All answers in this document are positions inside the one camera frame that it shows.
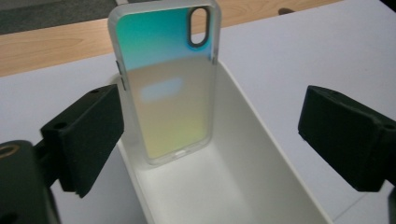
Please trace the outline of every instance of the camera cutout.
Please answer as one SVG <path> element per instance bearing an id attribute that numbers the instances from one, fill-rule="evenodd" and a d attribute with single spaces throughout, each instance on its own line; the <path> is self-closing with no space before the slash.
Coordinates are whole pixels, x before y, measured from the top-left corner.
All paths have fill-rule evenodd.
<path id="1" fill-rule="evenodd" d="M 199 48 L 203 46 L 209 37 L 210 14 L 207 7 L 196 7 L 192 9 L 188 17 L 188 41 L 190 46 Z M 199 35 L 192 35 L 192 25 L 203 24 L 205 26 L 204 33 Z"/>

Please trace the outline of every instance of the wooden table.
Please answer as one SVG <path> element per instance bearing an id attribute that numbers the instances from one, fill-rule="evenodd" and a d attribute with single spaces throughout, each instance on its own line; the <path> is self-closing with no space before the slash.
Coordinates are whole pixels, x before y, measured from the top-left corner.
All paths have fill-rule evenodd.
<path id="1" fill-rule="evenodd" d="M 340 0 L 218 0 L 222 27 L 278 15 L 282 7 L 294 11 Z M 201 32 L 200 22 L 193 31 Z M 107 19 L 48 29 L 0 35 L 0 77 L 90 58 L 112 52 Z"/>

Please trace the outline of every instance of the white surface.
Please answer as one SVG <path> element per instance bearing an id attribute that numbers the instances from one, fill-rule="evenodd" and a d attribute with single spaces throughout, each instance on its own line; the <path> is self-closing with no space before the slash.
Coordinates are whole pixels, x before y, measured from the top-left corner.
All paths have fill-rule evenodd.
<path id="1" fill-rule="evenodd" d="M 214 103 L 209 144 L 158 167 L 147 165 L 133 112 L 123 108 L 120 149 L 148 223 L 330 223 L 222 66 Z"/>
<path id="2" fill-rule="evenodd" d="M 306 87 L 340 91 L 396 119 L 395 22 L 394 12 L 378 1 L 350 0 L 221 33 L 220 59 L 334 220 L 366 194 L 350 187 L 299 136 Z M 376 223 L 387 223 L 388 211 L 372 206 Z M 355 218 L 360 223 L 365 215 Z"/>
<path id="3" fill-rule="evenodd" d="M 107 55 L 0 78 L 0 142 L 36 144 L 44 124 L 87 91 L 109 83 L 117 73 L 114 62 Z M 84 199 L 63 192 L 58 182 L 52 192 L 63 224 L 146 223 L 117 148 Z"/>
<path id="4" fill-rule="evenodd" d="M 388 223 L 388 211 L 383 208 L 389 189 L 384 187 L 379 194 L 356 192 L 300 138 L 297 123 L 304 93 L 308 84 L 327 87 L 396 119 L 395 21 L 394 12 L 379 1 L 349 0 L 222 30 L 220 58 L 306 185 L 338 224 Z M 114 57 L 105 55 L 0 78 L 0 141 L 37 143 L 42 125 L 86 91 L 107 84 L 116 73 Z M 119 156 L 115 158 L 106 166 L 121 162 Z M 120 176 L 114 178 L 125 181 L 126 172 L 117 174 Z M 101 178 L 106 188 L 114 187 L 108 175 Z M 128 181 L 119 185 L 124 189 L 129 186 Z M 101 198 L 108 192 L 87 197 Z M 110 192 L 117 197 L 117 192 Z M 65 223 L 90 223 L 86 219 L 93 214 L 103 221 L 91 223 L 108 223 L 110 216 L 132 218 L 133 214 L 117 205 L 113 206 L 118 209 L 108 211 L 97 201 L 82 212 L 75 206 L 79 199 L 75 197 L 72 203 L 64 199 L 69 195 L 55 195 L 58 203 L 68 204 L 60 211 L 70 220 Z M 134 196 L 123 196 L 117 200 L 125 200 L 127 205 L 120 208 L 133 211 Z M 104 203 L 118 202 L 107 199 Z"/>

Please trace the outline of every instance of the clear phone case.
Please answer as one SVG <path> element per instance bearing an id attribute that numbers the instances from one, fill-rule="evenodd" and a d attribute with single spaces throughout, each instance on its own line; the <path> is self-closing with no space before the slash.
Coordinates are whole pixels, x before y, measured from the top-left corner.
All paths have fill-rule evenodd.
<path id="1" fill-rule="evenodd" d="M 191 39 L 200 10 L 205 33 Z M 163 164 L 211 137 L 220 12 L 215 1 L 176 0 L 116 7 L 108 28 L 144 158 Z"/>

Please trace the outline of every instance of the iridescent phone case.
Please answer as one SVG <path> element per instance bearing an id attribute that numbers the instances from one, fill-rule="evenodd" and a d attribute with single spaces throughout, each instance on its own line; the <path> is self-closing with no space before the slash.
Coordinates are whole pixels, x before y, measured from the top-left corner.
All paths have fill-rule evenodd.
<path id="1" fill-rule="evenodd" d="M 191 39 L 196 10 L 206 20 L 199 42 Z M 110 13 L 113 48 L 150 164 L 210 140 L 219 22 L 219 7 L 210 0 L 136 3 Z"/>

